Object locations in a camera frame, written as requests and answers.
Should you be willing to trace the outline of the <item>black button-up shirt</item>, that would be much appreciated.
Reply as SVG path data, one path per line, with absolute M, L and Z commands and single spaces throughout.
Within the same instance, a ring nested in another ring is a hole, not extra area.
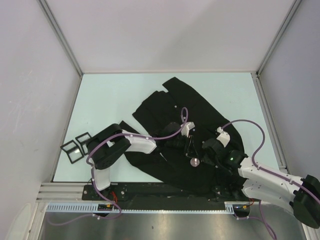
M 217 139 L 217 128 L 230 135 L 227 150 L 245 153 L 242 137 L 230 121 L 219 113 L 203 96 L 185 82 L 173 77 L 164 83 L 163 91 L 155 91 L 133 113 L 133 117 L 152 137 L 162 137 L 162 130 L 171 122 L 180 126 L 194 122 L 191 132 L 200 164 L 193 167 L 183 149 L 158 144 L 150 154 L 126 152 L 128 162 L 142 172 L 170 186 L 197 193 L 206 193 L 218 187 L 216 169 L 202 162 L 202 144 Z

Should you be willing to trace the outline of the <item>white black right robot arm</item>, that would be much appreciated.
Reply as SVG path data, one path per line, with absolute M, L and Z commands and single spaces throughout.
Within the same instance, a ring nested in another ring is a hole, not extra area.
M 304 225 L 320 227 L 320 181 L 312 176 L 299 177 L 253 163 L 244 152 L 228 150 L 211 138 L 202 146 L 203 161 L 215 167 L 216 182 L 242 201 L 245 197 L 261 200 L 292 213 Z

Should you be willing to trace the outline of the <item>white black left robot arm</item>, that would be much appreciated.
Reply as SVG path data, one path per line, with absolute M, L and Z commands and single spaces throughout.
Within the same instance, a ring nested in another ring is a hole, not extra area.
M 190 164 L 197 167 L 200 160 L 192 149 L 191 133 L 195 130 L 193 122 L 184 122 L 177 130 L 168 136 L 152 137 L 128 132 L 118 124 L 112 124 L 91 137 L 86 142 L 88 152 L 87 164 L 91 167 L 93 194 L 100 200 L 105 200 L 111 193 L 110 167 L 126 152 L 151 154 L 158 144 L 165 141 L 182 140 L 183 154 L 190 159 Z

